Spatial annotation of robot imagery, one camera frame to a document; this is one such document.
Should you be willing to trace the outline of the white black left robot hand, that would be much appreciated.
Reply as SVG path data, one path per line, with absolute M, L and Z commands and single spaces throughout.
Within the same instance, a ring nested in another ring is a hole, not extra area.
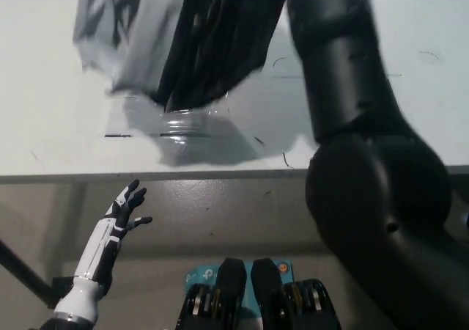
M 75 277 L 100 285 L 110 279 L 123 238 L 138 226 L 152 222 L 150 216 L 131 218 L 132 212 L 144 202 L 146 192 L 145 188 L 139 188 L 139 181 L 134 180 L 118 194 L 96 223 L 75 270 Z

